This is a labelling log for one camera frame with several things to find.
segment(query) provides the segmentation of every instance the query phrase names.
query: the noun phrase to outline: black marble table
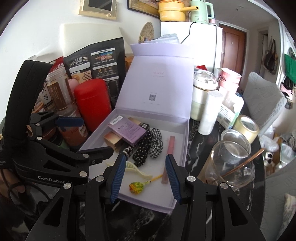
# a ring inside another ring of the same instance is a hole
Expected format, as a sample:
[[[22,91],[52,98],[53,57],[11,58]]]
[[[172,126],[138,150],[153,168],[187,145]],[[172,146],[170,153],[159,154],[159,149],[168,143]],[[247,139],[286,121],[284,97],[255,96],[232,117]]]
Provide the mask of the black marble table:
[[[246,106],[242,114],[248,115]],[[210,135],[203,136],[197,132],[199,122],[190,120],[189,141],[187,148],[186,170],[197,177],[201,171],[212,147],[221,140],[224,130],[216,122]],[[260,149],[259,139],[252,143],[252,155]],[[258,226],[263,216],[265,200],[264,165],[260,155],[254,161],[255,179],[247,186],[241,188],[237,195],[249,210]],[[123,200],[113,205],[106,205],[106,218],[110,241],[179,241],[181,239],[187,205],[176,205],[171,214],[159,213],[136,206]],[[207,235],[206,240],[211,240],[211,205],[207,206]],[[84,217],[81,216],[83,228]]]

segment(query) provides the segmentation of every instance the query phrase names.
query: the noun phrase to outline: white refrigerator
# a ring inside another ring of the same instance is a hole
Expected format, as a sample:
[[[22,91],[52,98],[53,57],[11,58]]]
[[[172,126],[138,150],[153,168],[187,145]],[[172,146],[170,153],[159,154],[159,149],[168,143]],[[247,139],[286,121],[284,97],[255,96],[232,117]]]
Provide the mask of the white refrigerator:
[[[161,35],[177,34],[180,43],[189,35],[183,44],[193,47],[194,65],[205,65],[207,70],[218,78],[222,52],[222,28],[213,24],[191,22],[161,22],[160,24]]]

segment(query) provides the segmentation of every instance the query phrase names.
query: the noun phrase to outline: open box lid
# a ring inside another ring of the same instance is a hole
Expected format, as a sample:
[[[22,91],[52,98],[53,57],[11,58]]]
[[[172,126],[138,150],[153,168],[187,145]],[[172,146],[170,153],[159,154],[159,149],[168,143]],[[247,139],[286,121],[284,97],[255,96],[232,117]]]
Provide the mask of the open box lid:
[[[193,91],[191,46],[145,43],[131,48],[135,57],[116,108],[189,119]]]

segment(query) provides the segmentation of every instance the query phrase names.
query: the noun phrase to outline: purple small box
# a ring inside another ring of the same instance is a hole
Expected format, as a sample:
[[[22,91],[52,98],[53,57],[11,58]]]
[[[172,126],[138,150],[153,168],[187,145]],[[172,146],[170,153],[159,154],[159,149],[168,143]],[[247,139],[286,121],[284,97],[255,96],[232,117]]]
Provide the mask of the purple small box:
[[[135,146],[146,135],[144,128],[121,115],[112,120],[108,126],[112,132],[132,146]]]

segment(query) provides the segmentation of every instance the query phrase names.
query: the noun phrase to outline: yellow electric pot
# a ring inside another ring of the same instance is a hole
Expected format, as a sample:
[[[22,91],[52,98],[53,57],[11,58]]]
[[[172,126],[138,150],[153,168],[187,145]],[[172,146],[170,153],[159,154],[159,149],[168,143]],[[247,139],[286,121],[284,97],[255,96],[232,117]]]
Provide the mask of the yellow electric pot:
[[[199,9],[197,6],[184,7],[184,3],[176,0],[161,1],[158,4],[158,8],[159,8],[158,12],[159,12],[160,21],[162,22],[166,22],[166,21],[184,22],[186,18],[185,12],[196,11]]]

